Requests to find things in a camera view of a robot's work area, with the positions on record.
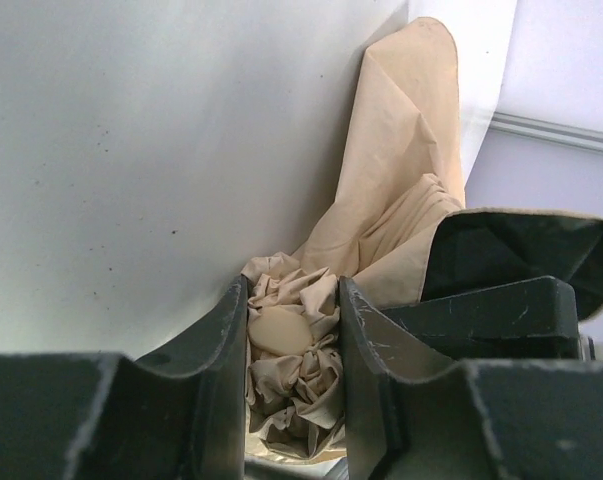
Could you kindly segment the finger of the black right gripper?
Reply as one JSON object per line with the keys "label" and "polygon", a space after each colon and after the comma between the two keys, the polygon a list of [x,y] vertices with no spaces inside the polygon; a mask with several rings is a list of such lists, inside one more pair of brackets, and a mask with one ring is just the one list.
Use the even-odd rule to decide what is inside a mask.
{"label": "finger of the black right gripper", "polygon": [[583,360],[574,289],[551,276],[384,309],[453,358]]}

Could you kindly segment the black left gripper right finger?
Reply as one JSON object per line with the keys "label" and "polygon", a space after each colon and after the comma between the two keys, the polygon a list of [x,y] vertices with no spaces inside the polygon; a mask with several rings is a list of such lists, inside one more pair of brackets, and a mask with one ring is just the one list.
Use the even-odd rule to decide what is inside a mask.
{"label": "black left gripper right finger", "polygon": [[603,479],[603,361],[453,359],[339,282],[352,479]]}

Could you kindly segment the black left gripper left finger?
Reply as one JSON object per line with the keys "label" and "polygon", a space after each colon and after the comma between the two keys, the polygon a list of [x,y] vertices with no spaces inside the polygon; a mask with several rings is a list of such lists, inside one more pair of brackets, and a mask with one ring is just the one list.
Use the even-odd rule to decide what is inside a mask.
{"label": "black left gripper left finger", "polygon": [[249,284],[139,359],[0,354],[0,479],[239,479]]}

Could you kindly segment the beige and black folding umbrella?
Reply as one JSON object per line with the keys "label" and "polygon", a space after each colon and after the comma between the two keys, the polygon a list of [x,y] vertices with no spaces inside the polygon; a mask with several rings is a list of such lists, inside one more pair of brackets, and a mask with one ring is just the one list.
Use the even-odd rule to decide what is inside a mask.
{"label": "beige and black folding umbrella", "polygon": [[467,207],[457,48],[420,17],[363,54],[333,204],[295,253],[243,274],[246,450],[314,464],[346,452],[340,277],[384,309],[549,275],[587,320],[603,310],[603,219]]}

